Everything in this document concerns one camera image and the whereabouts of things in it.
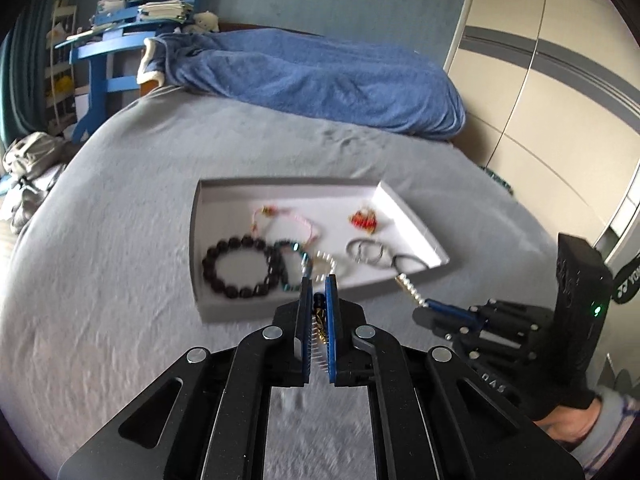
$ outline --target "white box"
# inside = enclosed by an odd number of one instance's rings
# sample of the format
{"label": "white box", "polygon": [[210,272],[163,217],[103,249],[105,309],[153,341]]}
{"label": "white box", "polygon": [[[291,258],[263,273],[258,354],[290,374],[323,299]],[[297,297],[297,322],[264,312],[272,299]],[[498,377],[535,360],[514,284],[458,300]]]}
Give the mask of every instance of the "white box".
{"label": "white box", "polygon": [[[273,315],[281,304],[295,301],[298,295],[272,290],[264,298],[230,300],[214,293],[202,277],[202,260],[207,248],[221,239],[242,237],[250,231],[252,213],[263,205],[286,208],[310,220],[320,237],[309,253],[331,253],[337,260],[336,277],[340,297],[350,301],[393,290],[396,271],[357,264],[346,254],[346,245],[353,238],[367,234],[349,222],[358,209],[371,207],[376,211],[378,229],[372,236],[395,253],[417,256],[430,269],[449,262],[449,257],[427,227],[407,204],[384,182],[336,178],[234,178],[201,180],[196,188],[191,212],[190,271],[193,296],[203,322],[256,319]],[[305,227],[286,216],[265,219],[258,216],[260,235],[272,244],[287,238],[304,241]],[[290,282],[300,277],[300,257],[286,254]],[[408,274],[428,272],[411,260],[402,262]],[[266,275],[266,263],[254,251],[233,251],[220,258],[216,272],[225,282],[251,286]],[[315,285],[323,290],[324,285]]]}

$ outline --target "human hand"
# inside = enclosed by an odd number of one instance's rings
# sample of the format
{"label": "human hand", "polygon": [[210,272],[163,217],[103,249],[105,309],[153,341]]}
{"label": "human hand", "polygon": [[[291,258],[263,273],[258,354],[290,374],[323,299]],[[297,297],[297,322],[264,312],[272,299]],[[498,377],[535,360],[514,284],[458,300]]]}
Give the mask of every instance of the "human hand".
{"label": "human hand", "polygon": [[596,397],[586,410],[557,406],[542,420],[535,420],[534,424],[553,440],[577,445],[594,427],[601,410],[602,402]]}

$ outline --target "black beaded bracelet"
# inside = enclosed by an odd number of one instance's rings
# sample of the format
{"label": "black beaded bracelet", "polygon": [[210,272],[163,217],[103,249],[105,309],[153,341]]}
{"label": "black beaded bracelet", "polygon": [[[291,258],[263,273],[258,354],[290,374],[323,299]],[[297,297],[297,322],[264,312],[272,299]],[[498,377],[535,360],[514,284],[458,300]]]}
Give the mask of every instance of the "black beaded bracelet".
{"label": "black beaded bracelet", "polygon": [[[238,289],[235,285],[227,285],[216,272],[218,258],[229,251],[239,249],[253,249],[261,252],[267,261],[267,276],[262,283],[257,283],[253,289],[250,286]],[[209,283],[214,292],[224,294],[230,300],[235,298],[248,300],[254,296],[266,296],[272,288],[278,286],[282,275],[282,255],[278,248],[267,245],[267,242],[262,238],[253,238],[251,235],[245,235],[242,238],[232,236],[229,240],[220,240],[207,250],[207,256],[202,261],[202,269],[205,281]]]}

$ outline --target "wardrobe gray stripe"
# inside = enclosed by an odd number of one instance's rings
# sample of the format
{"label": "wardrobe gray stripe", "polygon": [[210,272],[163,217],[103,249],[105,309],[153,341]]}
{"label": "wardrobe gray stripe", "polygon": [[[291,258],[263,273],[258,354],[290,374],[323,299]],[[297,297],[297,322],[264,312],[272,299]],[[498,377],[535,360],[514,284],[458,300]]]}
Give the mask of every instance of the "wardrobe gray stripe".
{"label": "wardrobe gray stripe", "polygon": [[460,40],[460,48],[484,54],[485,56],[495,57],[508,63],[529,68],[531,63],[531,52],[523,52],[519,48],[513,48],[501,43],[493,41],[478,40],[477,38],[462,38]]}
{"label": "wardrobe gray stripe", "polygon": [[476,40],[491,41],[493,43],[501,43],[524,52],[533,54],[536,49],[536,40],[524,38],[517,34],[510,34],[501,30],[493,30],[492,28],[484,27],[472,27],[467,25],[465,27],[464,35],[466,38],[474,38]]}
{"label": "wardrobe gray stripe", "polygon": [[640,104],[640,90],[625,79],[622,79],[618,74],[603,67],[600,63],[596,63],[593,59],[589,59],[564,46],[546,40],[538,41],[538,52],[556,58],[562,63],[572,65],[583,72],[595,76],[597,79],[615,88],[621,94],[624,94],[632,102]]}
{"label": "wardrobe gray stripe", "polygon": [[633,110],[571,66],[537,52],[533,57],[531,68],[587,96],[631,126],[636,132],[640,132],[640,117]]}

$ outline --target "gray bag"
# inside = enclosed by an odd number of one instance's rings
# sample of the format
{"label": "gray bag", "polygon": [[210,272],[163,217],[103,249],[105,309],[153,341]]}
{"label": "gray bag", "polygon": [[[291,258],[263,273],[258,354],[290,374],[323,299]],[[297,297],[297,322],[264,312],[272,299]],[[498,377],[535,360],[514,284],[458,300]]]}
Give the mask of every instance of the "gray bag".
{"label": "gray bag", "polygon": [[33,180],[60,161],[65,143],[59,137],[35,132],[14,140],[2,158],[2,165],[16,179]]}

